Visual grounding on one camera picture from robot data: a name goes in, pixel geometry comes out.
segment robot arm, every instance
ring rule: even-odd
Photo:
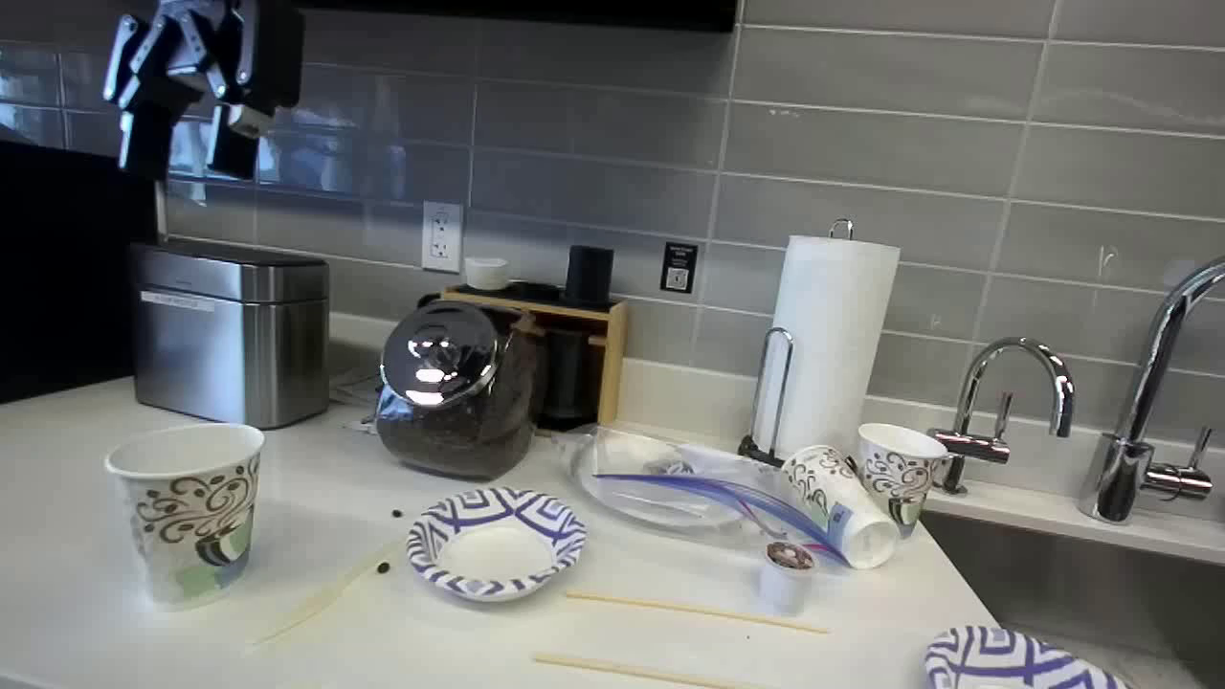
[[[114,105],[118,168],[166,178],[171,126],[202,97],[216,99],[206,164],[254,178],[277,109],[304,83],[304,17],[295,0],[161,0],[144,23],[121,17],[102,99]]]

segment stainless steel sink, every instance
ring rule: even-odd
[[[1129,687],[1225,687],[1225,572],[1004,525],[923,516],[1001,626]]]

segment sink faucet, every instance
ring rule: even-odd
[[[1069,364],[1040,341],[1035,337],[1004,337],[1004,341],[990,341],[987,349],[981,349],[971,355],[971,364],[965,368],[965,378],[961,378],[961,400],[956,400],[956,413],[955,413],[955,430],[934,430],[930,437],[943,442],[955,455],[951,465],[951,474],[943,484],[943,490],[951,493],[965,493],[961,487],[961,470],[965,470],[965,455],[971,460],[987,460],[987,465],[1007,465],[1012,460],[1012,450],[1004,446],[1004,430],[1007,430],[1007,411],[1012,411],[1012,396],[1004,396],[1004,411],[994,416],[994,437],[971,437],[969,432],[969,411],[971,411],[971,396],[981,391],[981,378],[984,373],[994,364],[994,355],[1004,355],[1007,349],[1021,349],[1029,353],[1044,374],[1050,374],[1050,396],[1052,396],[1052,405],[1050,405],[1050,432],[1052,437],[1069,437],[1071,432],[1071,405],[1076,405],[1076,391],[1071,391],[1071,373]]]
[[[1211,432],[1202,432],[1195,460],[1188,466],[1154,466],[1154,446],[1143,446],[1143,423],[1154,413],[1155,391],[1173,368],[1188,313],[1225,280],[1225,256],[1195,270],[1154,318],[1147,344],[1136,360],[1129,400],[1119,413],[1114,432],[1103,432],[1098,460],[1090,470],[1089,512],[1103,521],[1124,521],[1140,490],[1166,498],[1206,498],[1215,490],[1211,474],[1198,470]]]

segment gray tile backsplash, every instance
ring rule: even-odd
[[[0,140],[114,154],[98,73],[114,17],[149,7],[50,6],[0,7]],[[467,256],[562,285],[565,244],[610,244],[633,355],[735,374],[789,234],[853,217],[905,251],[878,396],[951,405],[984,341],[1029,333],[1109,427],[1164,290],[1225,256],[1221,48],[1221,0],[743,0],[735,36],[311,11],[259,184],[202,178],[194,109],[166,214],[329,256],[337,309],[402,318],[457,285],[420,271],[420,202],[465,202]],[[660,290],[665,240],[699,251],[693,296]],[[1221,309],[1188,327],[1164,437],[1221,411]],[[1001,391],[1044,413],[1035,360]]]

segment kitchen counter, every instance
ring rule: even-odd
[[[156,608],[98,455],[184,416],[133,405],[132,378],[0,405],[0,687],[642,687],[541,661],[579,658],[676,687],[919,689],[943,627],[990,626],[923,527],[879,572],[827,562],[800,617],[771,617],[756,596],[763,543],[605,512],[565,484],[554,437],[498,484],[576,506],[586,561],[521,607],[457,607],[415,580],[402,539],[470,484],[398,466],[360,416],[334,405],[269,432],[250,572],[206,607]]]

